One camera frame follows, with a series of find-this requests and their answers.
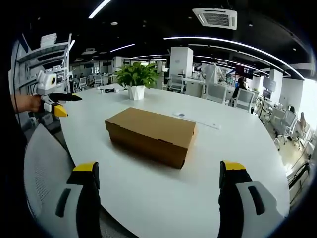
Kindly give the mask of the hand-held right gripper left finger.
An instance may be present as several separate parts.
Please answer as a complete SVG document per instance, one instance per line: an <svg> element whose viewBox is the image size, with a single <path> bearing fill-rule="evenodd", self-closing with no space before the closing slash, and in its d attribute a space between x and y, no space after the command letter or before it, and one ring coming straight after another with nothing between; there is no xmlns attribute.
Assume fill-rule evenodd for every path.
<svg viewBox="0 0 317 238"><path fill-rule="evenodd" d="M100 238L99 163L76 166L44 203L41 227L50 238Z"/></svg>

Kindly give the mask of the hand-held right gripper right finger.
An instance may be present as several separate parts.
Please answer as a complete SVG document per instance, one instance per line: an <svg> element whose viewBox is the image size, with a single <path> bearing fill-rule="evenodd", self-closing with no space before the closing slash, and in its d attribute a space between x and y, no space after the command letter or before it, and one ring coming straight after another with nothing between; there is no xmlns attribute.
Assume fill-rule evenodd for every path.
<svg viewBox="0 0 317 238"><path fill-rule="evenodd" d="M219 238L266 238L283 222L275 197L237 162L220 161Z"/></svg>

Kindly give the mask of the person's left hand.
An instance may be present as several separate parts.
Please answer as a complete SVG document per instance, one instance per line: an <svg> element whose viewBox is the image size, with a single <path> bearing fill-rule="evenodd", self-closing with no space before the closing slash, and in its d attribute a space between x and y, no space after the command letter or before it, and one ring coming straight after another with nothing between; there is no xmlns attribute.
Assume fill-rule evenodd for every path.
<svg viewBox="0 0 317 238"><path fill-rule="evenodd" d="M41 107L41 96L39 95L11 95L11 101L16 113L38 112Z"/></svg>

